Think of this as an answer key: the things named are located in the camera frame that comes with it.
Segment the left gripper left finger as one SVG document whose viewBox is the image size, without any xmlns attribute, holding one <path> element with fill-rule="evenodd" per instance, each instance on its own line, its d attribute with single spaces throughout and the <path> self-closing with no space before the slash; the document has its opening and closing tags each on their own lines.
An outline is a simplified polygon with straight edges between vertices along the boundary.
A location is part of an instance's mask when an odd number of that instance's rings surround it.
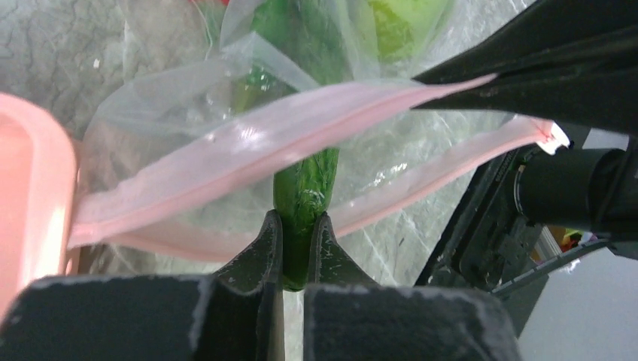
<svg viewBox="0 0 638 361">
<path fill-rule="evenodd" d="M 3 360 L 282 360 L 281 219 L 224 267 L 197 275 L 32 282 L 1 324 Z"/>
</svg>

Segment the clear zip top bag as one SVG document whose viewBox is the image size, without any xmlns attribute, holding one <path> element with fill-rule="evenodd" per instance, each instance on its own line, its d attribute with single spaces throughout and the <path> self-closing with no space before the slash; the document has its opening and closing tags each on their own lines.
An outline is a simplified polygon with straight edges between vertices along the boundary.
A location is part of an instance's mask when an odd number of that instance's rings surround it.
<svg viewBox="0 0 638 361">
<path fill-rule="evenodd" d="M 154 253 L 223 262 L 255 236 L 256 209 L 217 200 L 340 141 L 406 112 L 487 83 L 485 76 L 434 86 L 400 79 L 413 57 L 382 62 L 368 1 L 327 1 L 352 78 L 321 86 L 249 26 L 261 1 L 203 1 L 206 58 L 138 76 L 98 106 L 84 136 L 82 194 L 69 247 L 115 243 Z M 285 96 L 235 111 L 235 84 L 264 65 L 293 87 Z M 569 138 L 553 121 L 515 116 L 419 165 L 330 205 L 336 234 L 347 235 L 416 203 L 462 174 L 515 148 L 555 154 Z"/>
</svg>

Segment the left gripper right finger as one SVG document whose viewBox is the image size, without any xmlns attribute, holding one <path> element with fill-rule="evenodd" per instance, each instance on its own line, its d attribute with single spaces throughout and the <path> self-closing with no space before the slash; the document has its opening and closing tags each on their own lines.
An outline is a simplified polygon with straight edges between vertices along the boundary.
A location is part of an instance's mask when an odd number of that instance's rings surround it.
<svg viewBox="0 0 638 361">
<path fill-rule="evenodd" d="M 322 214 L 304 295 L 306 360 L 519 360 L 506 309 L 478 290 L 376 283 Z"/>
</svg>

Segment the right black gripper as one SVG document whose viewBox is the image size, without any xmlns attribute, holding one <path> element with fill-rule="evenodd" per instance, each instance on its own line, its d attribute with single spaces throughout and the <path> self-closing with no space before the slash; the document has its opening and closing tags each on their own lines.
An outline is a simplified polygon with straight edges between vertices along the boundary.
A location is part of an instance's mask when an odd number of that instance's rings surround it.
<svg viewBox="0 0 638 361">
<path fill-rule="evenodd" d="M 553 156 L 529 145 L 478 167 L 418 286 L 491 293 L 521 332 L 550 273 L 602 248 L 636 259 L 636 137 L 567 132 Z"/>
</svg>

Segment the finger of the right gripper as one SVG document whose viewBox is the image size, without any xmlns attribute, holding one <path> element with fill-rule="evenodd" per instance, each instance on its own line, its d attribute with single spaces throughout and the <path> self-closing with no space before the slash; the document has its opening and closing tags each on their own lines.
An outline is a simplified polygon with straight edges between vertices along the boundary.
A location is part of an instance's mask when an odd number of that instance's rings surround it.
<svg viewBox="0 0 638 361">
<path fill-rule="evenodd" d="M 637 3 L 537 1 L 473 48 L 419 74 L 484 85 L 426 109 L 507 111 L 627 135 L 637 132 Z"/>
</svg>

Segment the green fake apple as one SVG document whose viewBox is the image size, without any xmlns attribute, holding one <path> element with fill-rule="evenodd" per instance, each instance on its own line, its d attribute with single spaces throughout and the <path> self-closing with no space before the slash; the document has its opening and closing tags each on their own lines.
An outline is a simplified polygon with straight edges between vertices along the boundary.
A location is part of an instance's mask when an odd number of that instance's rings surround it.
<svg viewBox="0 0 638 361">
<path fill-rule="evenodd" d="M 444 26 L 453 7 L 448 0 L 368 1 L 382 62 L 399 62 L 421 52 Z"/>
</svg>

